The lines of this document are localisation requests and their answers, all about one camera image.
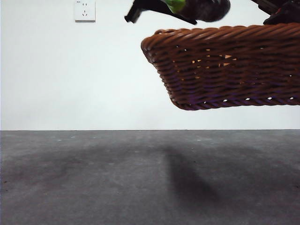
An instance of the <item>electrical outlet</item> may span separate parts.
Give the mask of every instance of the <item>electrical outlet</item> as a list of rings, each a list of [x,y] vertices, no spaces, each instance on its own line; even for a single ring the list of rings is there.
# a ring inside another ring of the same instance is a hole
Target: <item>electrical outlet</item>
[[[76,0],[74,5],[74,16],[76,22],[95,22],[95,0]]]

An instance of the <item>wicker basket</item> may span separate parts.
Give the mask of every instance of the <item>wicker basket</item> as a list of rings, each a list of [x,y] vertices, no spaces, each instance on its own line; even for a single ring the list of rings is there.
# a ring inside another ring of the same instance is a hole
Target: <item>wicker basket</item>
[[[158,30],[142,42],[184,110],[300,105],[300,24]]]

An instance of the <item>white wall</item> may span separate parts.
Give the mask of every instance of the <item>white wall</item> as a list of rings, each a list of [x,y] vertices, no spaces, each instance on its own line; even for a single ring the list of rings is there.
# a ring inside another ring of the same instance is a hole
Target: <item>white wall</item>
[[[96,23],[75,23],[73,0],[1,1],[1,130],[300,128],[299,106],[188,112],[170,102],[140,42],[158,29],[193,28],[133,0],[97,0]],[[232,0],[220,22],[262,24],[250,0]]]

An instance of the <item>wall socket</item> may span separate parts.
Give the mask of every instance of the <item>wall socket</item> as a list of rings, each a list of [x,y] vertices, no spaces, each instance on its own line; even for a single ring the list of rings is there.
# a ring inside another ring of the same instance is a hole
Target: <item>wall socket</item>
[[[95,22],[96,1],[76,0],[74,5],[74,16],[76,22]]]

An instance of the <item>concrete floor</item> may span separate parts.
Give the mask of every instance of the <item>concrete floor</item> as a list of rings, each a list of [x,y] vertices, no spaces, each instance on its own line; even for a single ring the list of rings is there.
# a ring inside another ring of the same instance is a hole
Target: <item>concrete floor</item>
[[[2,225],[299,225],[300,130],[1,132]]]

